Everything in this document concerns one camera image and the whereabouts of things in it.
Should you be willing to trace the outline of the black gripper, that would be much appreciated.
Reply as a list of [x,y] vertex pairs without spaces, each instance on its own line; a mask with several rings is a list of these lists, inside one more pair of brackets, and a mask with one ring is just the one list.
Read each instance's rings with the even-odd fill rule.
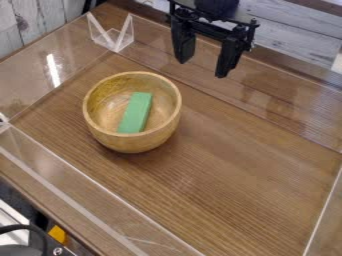
[[[242,34],[252,44],[258,20],[240,10],[240,0],[169,0],[174,55],[185,64],[195,54],[195,33],[215,40]],[[237,67],[245,43],[228,37],[222,42],[215,76],[225,78]]]

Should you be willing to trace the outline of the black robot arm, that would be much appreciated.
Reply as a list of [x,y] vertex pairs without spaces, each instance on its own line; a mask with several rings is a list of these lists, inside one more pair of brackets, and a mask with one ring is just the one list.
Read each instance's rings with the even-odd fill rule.
[[256,18],[240,13],[240,0],[169,0],[169,23],[174,55],[185,64],[195,55],[197,35],[219,41],[215,76],[225,78],[236,69],[245,51],[253,49]]

